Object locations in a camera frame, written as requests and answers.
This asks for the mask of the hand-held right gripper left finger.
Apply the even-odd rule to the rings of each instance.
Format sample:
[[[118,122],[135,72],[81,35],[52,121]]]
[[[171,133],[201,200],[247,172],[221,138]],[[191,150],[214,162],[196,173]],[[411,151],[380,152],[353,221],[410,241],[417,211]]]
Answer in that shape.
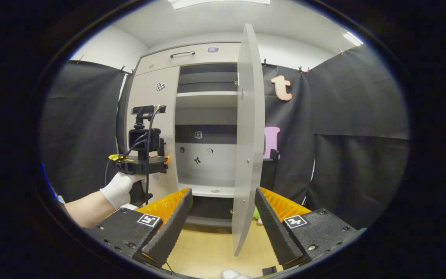
[[[138,210],[120,208],[88,230],[110,250],[161,268],[172,252],[193,205],[184,188]]]

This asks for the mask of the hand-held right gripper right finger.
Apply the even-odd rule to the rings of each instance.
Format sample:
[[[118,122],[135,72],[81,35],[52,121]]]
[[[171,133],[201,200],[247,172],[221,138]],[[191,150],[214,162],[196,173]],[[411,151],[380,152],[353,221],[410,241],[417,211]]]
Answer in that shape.
[[[309,210],[262,187],[256,190],[254,201],[278,263],[284,269],[340,251],[366,231],[355,229],[330,210]]]

